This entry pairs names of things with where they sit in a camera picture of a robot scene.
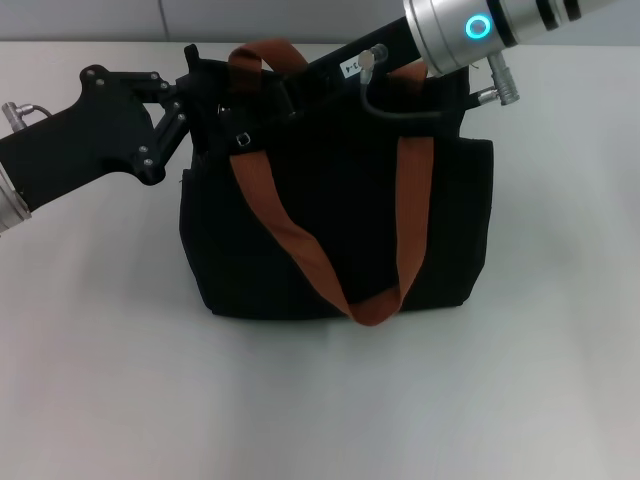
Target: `bag strap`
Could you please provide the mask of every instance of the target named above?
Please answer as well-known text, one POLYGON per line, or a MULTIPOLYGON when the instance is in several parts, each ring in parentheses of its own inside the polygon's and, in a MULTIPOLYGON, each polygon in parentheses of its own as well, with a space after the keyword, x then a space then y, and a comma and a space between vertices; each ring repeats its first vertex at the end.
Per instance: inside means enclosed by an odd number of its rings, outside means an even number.
MULTIPOLYGON (((284 67, 285 63, 287 72, 306 68, 307 63, 301 60, 299 53, 290 55, 291 49, 294 47, 286 41, 272 40, 245 45, 236 50, 229 58, 231 71, 236 72, 232 81, 240 79, 240 83, 235 84, 236 88, 254 88, 256 85, 259 88, 262 59, 274 70, 275 65, 284 67)), ((351 305, 316 238, 296 225, 287 214, 278 196, 266 152, 232 156, 231 167, 249 208, 293 258, 313 288, 356 322, 374 326, 400 310, 424 261, 433 153, 432 138, 399 139, 396 172, 396 264, 399 284, 369 300, 351 305)))

